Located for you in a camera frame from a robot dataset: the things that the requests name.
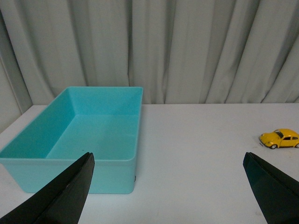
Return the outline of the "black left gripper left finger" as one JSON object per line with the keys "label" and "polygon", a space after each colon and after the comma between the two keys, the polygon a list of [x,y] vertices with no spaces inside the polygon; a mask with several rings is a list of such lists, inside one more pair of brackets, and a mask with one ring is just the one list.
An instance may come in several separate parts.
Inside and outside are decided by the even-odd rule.
{"label": "black left gripper left finger", "polygon": [[77,224],[94,170],[94,156],[86,153],[0,219],[2,224]]}

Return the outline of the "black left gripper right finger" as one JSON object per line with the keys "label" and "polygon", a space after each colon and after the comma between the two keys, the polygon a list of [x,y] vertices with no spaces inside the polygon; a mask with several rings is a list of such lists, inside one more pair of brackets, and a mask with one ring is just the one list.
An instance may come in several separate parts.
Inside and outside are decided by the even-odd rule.
{"label": "black left gripper right finger", "polygon": [[266,222],[297,224],[299,182],[251,152],[245,154],[243,167]]}

